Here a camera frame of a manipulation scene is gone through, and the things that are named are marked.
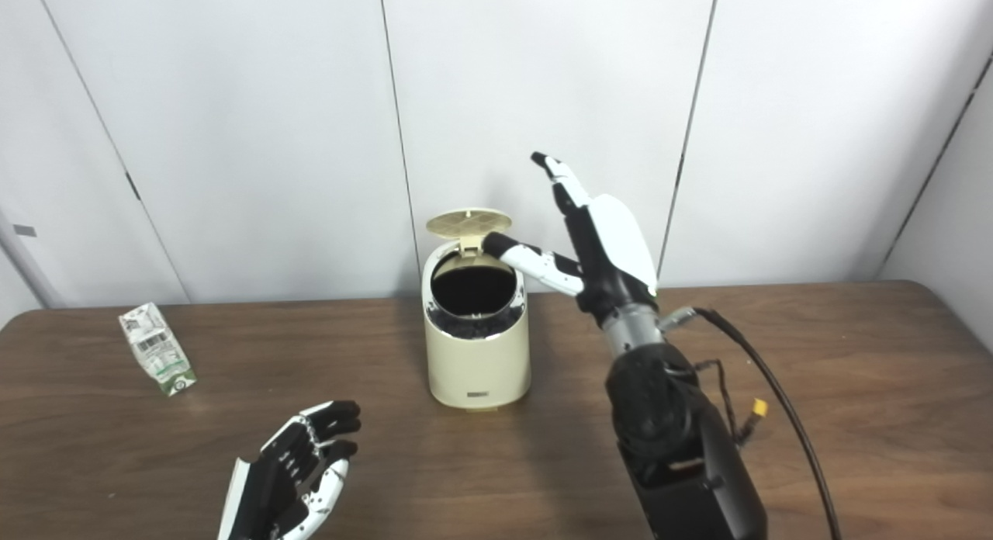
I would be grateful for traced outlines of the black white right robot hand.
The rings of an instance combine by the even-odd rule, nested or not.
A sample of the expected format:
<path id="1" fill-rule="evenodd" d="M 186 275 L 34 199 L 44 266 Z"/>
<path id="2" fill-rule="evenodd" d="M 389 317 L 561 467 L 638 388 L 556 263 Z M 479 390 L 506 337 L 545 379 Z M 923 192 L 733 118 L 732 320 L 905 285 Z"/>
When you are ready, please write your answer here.
<path id="1" fill-rule="evenodd" d="M 483 238 L 483 251 L 546 288 L 574 297 L 579 310 L 593 315 L 598 325 L 628 308 L 657 313 L 655 264 L 630 208 L 611 195 L 590 196 L 571 168 L 553 156 L 535 151 L 531 160 L 551 182 L 576 258 L 496 231 Z"/>

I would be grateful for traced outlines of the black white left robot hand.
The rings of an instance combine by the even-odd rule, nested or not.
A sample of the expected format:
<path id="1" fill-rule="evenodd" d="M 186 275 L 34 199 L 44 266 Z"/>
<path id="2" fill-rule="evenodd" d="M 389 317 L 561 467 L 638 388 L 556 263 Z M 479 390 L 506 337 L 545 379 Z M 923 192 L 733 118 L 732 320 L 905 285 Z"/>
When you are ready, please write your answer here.
<path id="1" fill-rule="evenodd" d="M 220 539 L 310 539 L 341 496 L 358 445 L 361 406 L 334 400 L 301 410 L 260 448 L 235 459 Z"/>

